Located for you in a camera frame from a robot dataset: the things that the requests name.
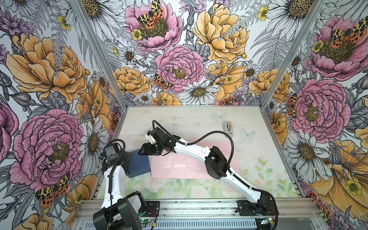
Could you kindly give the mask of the dark blue gift box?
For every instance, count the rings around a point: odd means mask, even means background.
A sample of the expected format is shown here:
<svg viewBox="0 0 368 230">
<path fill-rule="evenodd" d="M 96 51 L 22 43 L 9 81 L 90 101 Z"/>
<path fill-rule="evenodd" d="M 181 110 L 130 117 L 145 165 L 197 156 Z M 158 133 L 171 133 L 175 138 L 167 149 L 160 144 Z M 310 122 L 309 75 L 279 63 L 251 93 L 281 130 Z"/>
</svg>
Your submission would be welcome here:
<svg viewBox="0 0 368 230">
<path fill-rule="evenodd" d="M 146 173 L 150 173 L 150 159 L 146 155 L 139 155 L 139 150 L 131 152 L 132 158 L 128 165 L 126 175 L 128 178 L 134 178 Z"/>
</svg>

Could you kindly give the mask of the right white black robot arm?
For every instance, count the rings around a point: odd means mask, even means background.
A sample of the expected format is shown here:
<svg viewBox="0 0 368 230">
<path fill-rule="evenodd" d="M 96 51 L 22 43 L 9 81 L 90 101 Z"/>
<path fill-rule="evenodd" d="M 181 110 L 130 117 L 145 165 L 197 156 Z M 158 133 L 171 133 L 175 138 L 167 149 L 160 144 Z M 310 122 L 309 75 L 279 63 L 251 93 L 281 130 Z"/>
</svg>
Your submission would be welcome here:
<svg viewBox="0 0 368 230">
<path fill-rule="evenodd" d="M 231 144 L 229 158 L 226 158 L 216 146 L 200 147 L 197 145 L 197 143 L 212 134 L 229 136 L 223 131 L 212 131 L 195 142 L 187 142 L 178 136 L 156 127 L 146 134 L 148 143 L 142 145 L 139 155 L 164 156 L 163 152 L 165 151 L 167 154 L 173 152 L 195 158 L 204 163 L 209 176 L 225 181 L 246 198 L 247 203 L 240 209 L 248 215 L 272 215 L 278 217 L 279 211 L 273 195 L 252 186 L 231 167 L 230 161 L 234 155 L 234 143 L 232 139 L 229 139 Z"/>
</svg>

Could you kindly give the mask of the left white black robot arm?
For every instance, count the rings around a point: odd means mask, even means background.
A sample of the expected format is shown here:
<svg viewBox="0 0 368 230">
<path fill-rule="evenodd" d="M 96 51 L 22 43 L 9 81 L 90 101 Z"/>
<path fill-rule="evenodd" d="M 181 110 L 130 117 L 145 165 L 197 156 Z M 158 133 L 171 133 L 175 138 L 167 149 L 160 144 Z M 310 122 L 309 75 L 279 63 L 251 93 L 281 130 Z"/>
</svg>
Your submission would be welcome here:
<svg viewBox="0 0 368 230">
<path fill-rule="evenodd" d="M 138 191 L 125 194 L 123 180 L 132 157 L 125 149 L 123 140 L 114 139 L 102 153 L 105 198 L 101 210 L 93 215 L 97 230 L 142 230 L 142 225 L 148 223 L 140 219 L 145 213 L 153 215 L 150 228 L 156 227 L 158 215 L 147 206 L 142 194 Z"/>
</svg>

